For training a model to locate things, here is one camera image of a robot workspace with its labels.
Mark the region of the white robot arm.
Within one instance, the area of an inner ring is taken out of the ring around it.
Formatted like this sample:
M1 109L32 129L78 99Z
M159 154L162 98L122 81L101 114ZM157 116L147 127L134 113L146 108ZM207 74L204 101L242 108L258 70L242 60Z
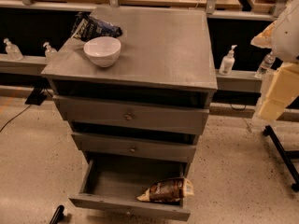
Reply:
M292 0L250 44L271 49L282 61L257 115L260 119L276 120L299 96L299 0Z

